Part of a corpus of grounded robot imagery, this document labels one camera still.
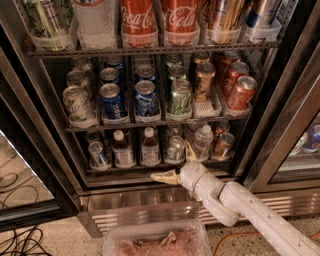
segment green can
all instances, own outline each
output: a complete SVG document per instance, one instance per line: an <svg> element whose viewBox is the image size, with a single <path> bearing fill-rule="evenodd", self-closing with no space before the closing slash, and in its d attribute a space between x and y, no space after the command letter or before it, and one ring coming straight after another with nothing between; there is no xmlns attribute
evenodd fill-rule
<svg viewBox="0 0 320 256"><path fill-rule="evenodd" d="M168 104L169 114L182 115L191 111L191 90L191 84L186 79L177 79L172 81L170 100Z"/></svg>

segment bottle label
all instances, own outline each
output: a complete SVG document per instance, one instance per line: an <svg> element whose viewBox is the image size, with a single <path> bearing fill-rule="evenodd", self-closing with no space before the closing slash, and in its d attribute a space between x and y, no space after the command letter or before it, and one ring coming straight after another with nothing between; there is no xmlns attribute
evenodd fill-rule
<svg viewBox="0 0 320 256"><path fill-rule="evenodd" d="M113 152L117 165L130 165L134 163L133 150L131 147L127 149L113 149Z"/></svg>
<svg viewBox="0 0 320 256"><path fill-rule="evenodd" d="M141 146L142 162L152 164L160 160L159 145L153 147Z"/></svg>

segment floor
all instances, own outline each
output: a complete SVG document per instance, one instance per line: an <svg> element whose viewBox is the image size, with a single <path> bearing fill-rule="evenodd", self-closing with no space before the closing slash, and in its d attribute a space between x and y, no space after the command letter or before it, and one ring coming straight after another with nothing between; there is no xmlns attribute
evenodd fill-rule
<svg viewBox="0 0 320 256"><path fill-rule="evenodd" d="M308 237L311 237L320 231L320 215L299 218L292 217L289 218L288 221ZM32 252L46 251L54 256L72 254L77 256L103 255L103 238L92 239L76 217L45 223L39 225L38 228L43 232L43 238L39 245L35 246L35 249ZM28 230L28 228L17 230L17 234L21 234L25 230ZM221 225L207 227L211 255L279 255L263 237L255 232L255 228L247 222L239 222L232 228L226 228ZM23 237L26 236L27 233L19 236L18 241L23 241ZM4 250L9 246L12 240L5 244L1 243L7 239L12 239L13 237L13 231L0 233L0 255L4 255ZM37 240L39 237L40 231L35 230L32 238ZM313 241L320 246L320 239L315 238Z"/></svg>

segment beverage cooler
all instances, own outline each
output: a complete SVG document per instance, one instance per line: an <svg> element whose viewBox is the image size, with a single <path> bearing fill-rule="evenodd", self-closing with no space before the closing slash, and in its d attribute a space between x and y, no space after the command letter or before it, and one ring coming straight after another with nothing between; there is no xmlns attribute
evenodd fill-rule
<svg viewBox="0 0 320 256"><path fill-rule="evenodd" d="M150 177L179 173L190 149L283 216L320 212L320 2L181 2L1 1L2 150L28 170L1 171L1 230L214 224L197 195ZM34 200L10 204L31 179Z"/></svg>

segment soda bottle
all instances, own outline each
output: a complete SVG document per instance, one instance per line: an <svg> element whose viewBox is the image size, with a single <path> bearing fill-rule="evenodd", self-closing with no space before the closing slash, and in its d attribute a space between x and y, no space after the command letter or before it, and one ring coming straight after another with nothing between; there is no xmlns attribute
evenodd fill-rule
<svg viewBox="0 0 320 256"><path fill-rule="evenodd" d="M155 166L159 163L159 139L152 127L146 127L141 136L141 164L145 166Z"/></svg>
<svg viewBox="0 0 320 256"><path fill-rule="evenodd" d="M213 133L210 125L204 125L195 132L192 149L200 162L209 158L209 150L212 141Z"/></svg>
<svg viewBox="0 0 320 256"><path fill-rule="evenodd" d="M113 133L112 150L115 155L115 164L117 167L129 168L135 165L134 154L129 140L125 139L121 130Z"/></svg>

